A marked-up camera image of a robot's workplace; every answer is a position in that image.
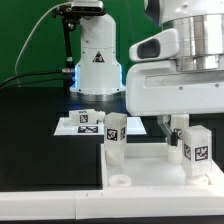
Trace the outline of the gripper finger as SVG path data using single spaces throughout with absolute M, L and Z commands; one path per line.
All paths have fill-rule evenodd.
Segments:
M 160 126 L 163 133 L 166 135 L 167 144 L 170 146 L 178 145 L 178 134 L 174 132 L 169 126 L 170 117 L 168 115 L 159 115 L 157 117 L 157 123 Z

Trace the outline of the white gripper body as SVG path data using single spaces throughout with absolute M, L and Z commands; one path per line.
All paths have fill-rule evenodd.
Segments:
M 131 46 L 126 108 L 133 116 L 224 112 L 224 57 L 216 68 L 178 69 L 178 31 L 160 32 Z

